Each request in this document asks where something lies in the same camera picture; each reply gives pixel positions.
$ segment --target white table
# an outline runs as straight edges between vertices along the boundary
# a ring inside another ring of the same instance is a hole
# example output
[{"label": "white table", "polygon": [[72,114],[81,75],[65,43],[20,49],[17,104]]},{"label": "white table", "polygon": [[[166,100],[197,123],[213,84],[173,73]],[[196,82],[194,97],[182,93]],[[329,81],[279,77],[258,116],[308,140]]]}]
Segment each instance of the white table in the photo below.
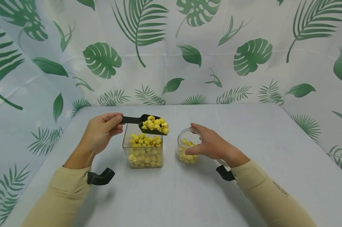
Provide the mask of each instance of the white table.
[{"label": "white table", "polygon": [[342,227],[342,170],[278,106],[268,104],[87,107],[81,109],[36,174],[3,225],[16,227],[46,189],[55,169],[80,141],[88,120],[106,112],[164,117],[161,169],[131,169],[114,137],[94,160],[93,172],[109,167],[108,185],[92,186],[74,226],[210,227],[265,226],[235,181],[215,171],[205,157],[184,166],[175,157],[177,136],[190,122],[203,124],[240,148],[288,191],[319,227]]}]

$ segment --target leaf print curtain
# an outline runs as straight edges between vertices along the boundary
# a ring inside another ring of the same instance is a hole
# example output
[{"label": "leaf print curtain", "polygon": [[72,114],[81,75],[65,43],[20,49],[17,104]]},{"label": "leaf print curtain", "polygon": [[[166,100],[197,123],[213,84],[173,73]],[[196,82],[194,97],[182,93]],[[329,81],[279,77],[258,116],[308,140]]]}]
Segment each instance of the leaf print curtain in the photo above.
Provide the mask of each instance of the leaf print curtain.
[{"label": "leaf print curtain", "polygon": [[342,170],[342,0],[0,0],[0,225],[82,107],[216,103],[281,106]]}]

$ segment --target jar of popcorn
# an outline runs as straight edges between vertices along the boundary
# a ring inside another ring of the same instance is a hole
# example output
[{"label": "jar of popcorn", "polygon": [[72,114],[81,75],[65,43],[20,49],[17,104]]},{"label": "jar of popcorn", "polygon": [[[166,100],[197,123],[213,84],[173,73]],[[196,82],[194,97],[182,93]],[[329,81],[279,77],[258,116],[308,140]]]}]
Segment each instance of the jar of popcorn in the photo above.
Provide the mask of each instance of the jar of popcorn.
[{"label": "jar of popcorn", "polygon": [[163,166],[163,137],[142,133],[137,124],[127,124],[123,150],[133,169]]},{"label": "jar of popcorn", "polygon": [[201,144],[200,132],[193,128],[183,129],[177,138],[176,155],[178,160],[185,164],[195,164],[199,159],[198,155],[185,155],[185,150]]}]

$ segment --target hand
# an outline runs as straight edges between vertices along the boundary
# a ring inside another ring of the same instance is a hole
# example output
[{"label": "hand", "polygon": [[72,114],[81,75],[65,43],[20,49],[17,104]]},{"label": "hand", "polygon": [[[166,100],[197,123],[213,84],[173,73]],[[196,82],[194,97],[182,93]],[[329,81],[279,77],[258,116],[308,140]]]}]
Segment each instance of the hand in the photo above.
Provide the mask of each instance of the hand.
[{"label": "hand", "polygon": [[200,132],[202,142],[199,146],[188,148],[185,151],[186,155],[205,155],[211,159],[222,159],[232,168],[250,161],[238,148],[221,138],[215,131],[193,123],[191,127]]}]

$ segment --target black clamp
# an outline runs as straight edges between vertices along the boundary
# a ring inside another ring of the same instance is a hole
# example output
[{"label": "black clamp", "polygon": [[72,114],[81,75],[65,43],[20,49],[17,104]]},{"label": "black clamp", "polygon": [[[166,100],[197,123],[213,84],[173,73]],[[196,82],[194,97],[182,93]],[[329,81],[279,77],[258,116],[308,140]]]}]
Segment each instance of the black clamp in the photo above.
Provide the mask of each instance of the black clamp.
[{"label": "black clamp", "polygon": [[219,173],[222,179],[226,181],[233,181],[235,180],[235,177],[233,173],[230,171],[227,171],[223,165],[216,168],[216,172]]},{"label": "black clamp", "polygon": [[95,172],[88,172],[88,184],[105,185],[108,184],[114,177],[115,172],[109,168],[106,168],[101,175],[97,175]]}]

